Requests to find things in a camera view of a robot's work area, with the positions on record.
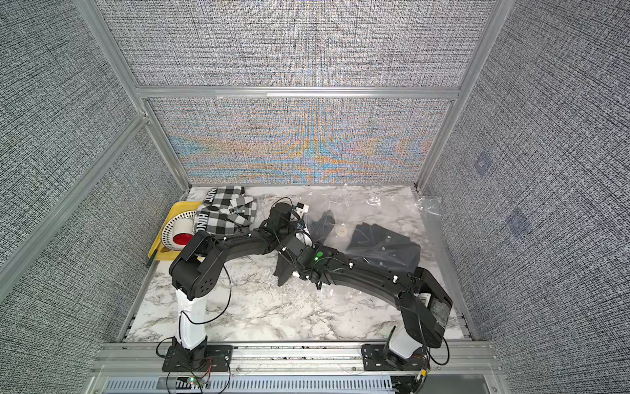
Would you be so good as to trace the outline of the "black shirt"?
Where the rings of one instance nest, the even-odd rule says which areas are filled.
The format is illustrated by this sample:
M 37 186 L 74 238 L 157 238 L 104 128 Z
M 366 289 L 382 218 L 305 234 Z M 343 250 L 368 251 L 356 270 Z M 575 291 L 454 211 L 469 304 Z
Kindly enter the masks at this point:
M 346 254 L 391 270 L 413 272 L 418 267 L 421 246 L 408 236 L 378 224 L 361 223 L 354 229 Z

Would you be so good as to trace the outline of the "clear vacuum bag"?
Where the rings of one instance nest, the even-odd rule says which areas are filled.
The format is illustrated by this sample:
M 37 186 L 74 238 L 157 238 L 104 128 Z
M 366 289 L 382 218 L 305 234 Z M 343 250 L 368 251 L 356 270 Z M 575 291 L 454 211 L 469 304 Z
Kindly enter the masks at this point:
M 444 285 L 440 262 L 436 259 L 431 239 L 436 236 L 425 224 L 436 218 L 433 212 L 423 211 L 423 204 L 412 189 L 393 187 L 313 187 L 302 190 L 293 198 L 309 206 L 308 218 L 318 221 L 331 210 L 337 225 L 345 225 L 346 237 L 336 235 L 335 228 L 324 242 L 339 251 L 346 252 L 354 229 L 361 223 L 378 224 L 384 228 L 408 236 L 421 246 L 419 267 L 427 269 Z

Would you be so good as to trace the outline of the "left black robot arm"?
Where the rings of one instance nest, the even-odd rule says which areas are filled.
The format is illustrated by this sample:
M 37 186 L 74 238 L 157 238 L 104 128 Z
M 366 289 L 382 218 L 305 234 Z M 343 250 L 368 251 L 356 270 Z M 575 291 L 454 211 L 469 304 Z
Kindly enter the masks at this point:
M 214 320 L 206 318 L 207 295 L 226 272 L 227 262 L 275 253 L 275 275 L 280 284 L 302 270 L 299 255 L 313 244 L 304 220 L 306 213 L 307 205 L 281 198 L 254 230 L 240 229 L 231 236 L 215 236 L 206 231 L 194 235 L 169 269 L 179 314 L 175 344 L 193 351 L 207 341 L 205 326 Z

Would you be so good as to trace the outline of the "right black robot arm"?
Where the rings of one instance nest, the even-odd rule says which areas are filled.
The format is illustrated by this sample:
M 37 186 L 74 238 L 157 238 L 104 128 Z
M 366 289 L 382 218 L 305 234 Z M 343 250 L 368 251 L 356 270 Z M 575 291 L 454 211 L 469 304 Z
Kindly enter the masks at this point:
M 410 273 L 375 266 L 328 246 L 307 246 L 295 237 L 280 244 L 277 251 L 295 265 L 301 279 L 377 297 L 400 312 L 411 339 L 429 348 L 441 347 L 453 301 L 427 269 L 416 267 Z

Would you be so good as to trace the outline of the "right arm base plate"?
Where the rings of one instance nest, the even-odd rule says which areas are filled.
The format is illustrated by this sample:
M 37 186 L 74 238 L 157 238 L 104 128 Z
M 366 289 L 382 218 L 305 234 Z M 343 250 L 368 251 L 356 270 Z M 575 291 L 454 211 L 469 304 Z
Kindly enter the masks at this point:
M 404 357 L 388 345 L 364 344 L 361 356 L 366 371 L 420 371 L 429 365 L 428 356 L 422 344 L 409 348 L 413 353 Z

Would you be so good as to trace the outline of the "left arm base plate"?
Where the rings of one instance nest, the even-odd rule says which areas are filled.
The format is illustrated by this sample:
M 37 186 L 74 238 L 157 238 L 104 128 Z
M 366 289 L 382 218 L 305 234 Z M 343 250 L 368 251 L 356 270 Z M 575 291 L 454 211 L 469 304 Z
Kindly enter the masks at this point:
M 162 372 L 227 372 L 233 346 L 200 344 L 193 350 L 180 344 L 171 345 L 162 364 Z

